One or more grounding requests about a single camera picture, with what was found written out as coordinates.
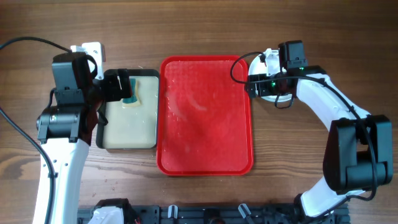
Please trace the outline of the white plate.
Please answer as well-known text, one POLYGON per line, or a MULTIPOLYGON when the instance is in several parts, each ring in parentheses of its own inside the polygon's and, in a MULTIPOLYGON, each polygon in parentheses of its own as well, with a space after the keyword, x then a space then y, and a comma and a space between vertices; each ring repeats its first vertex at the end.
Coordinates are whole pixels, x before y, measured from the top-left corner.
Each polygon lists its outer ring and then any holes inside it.
MULTIPOLYGON (((249 75, 257 75, 260 74, 260 55, 258 55, 250 64, 249 66, 249 75)), ((281 95, 278 99, 278 103, 286 102, 291 99, 292 95, 281 95)), ((277 96, 276 95, 269 95, 269 96, 261 96, 263 100, 275 102, 277 96)))

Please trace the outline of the green and yellow sponge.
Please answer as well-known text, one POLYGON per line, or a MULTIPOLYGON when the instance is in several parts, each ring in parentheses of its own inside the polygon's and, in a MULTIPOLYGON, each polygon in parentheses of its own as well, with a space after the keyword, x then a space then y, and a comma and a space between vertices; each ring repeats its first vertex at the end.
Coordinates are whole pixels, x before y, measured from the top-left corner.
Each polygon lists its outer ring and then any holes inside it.
POLYGON ((141 105, 141 101, 138 95, 138 87, 139 87, 138 81, 135 78, 131 78, 130 84, 131 84, 132 95, 130 98, 124 98, 122 100, 123 108, 131 108, 141 105))

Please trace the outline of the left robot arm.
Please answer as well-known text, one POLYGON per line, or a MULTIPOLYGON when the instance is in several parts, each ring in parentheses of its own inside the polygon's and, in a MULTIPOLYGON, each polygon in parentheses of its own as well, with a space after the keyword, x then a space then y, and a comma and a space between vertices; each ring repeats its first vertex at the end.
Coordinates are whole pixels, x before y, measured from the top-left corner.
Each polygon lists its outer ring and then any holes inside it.
POLYGON ((107 125, 101 110, 111 101, 132 95, 126 72, 107 73, 98 80, 95 60, 84 52, 56 55, 52 62, 55 88, 37 118, 41 149, 39 189, 34 223, 75 223, 80 183, 97 124, 107 125))

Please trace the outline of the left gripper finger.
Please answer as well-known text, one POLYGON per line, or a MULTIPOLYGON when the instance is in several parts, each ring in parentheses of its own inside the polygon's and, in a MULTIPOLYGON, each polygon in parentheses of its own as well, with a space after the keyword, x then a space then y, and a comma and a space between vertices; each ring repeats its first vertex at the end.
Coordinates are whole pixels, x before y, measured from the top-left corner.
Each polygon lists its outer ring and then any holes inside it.
POLYGON ((101 91, 105 101, 119 101, 121 99, 121 84, 117 70, 107 70, 101 81, 101 91))
POLYGON ((119 82, 121 86, 120 95, 121 97, 131 97, 132 89, 127 69, 118 69, 119 82))

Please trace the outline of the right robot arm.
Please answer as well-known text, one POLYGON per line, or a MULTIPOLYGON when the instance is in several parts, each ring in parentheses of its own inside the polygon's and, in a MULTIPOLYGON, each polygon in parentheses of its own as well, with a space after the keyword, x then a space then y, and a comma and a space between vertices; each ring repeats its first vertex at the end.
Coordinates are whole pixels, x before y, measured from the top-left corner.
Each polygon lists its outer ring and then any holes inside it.
POLYGON ((393 176, 392 123, 349 100, 319 65, 309 65, 303 42, 279 44, 276 50, 253 52, 245 90, 251 98, 275 104, 305 103, 328 130, 323 176, 297 195, 299 222, 324 220, 351 199, 372 200, 393 176))

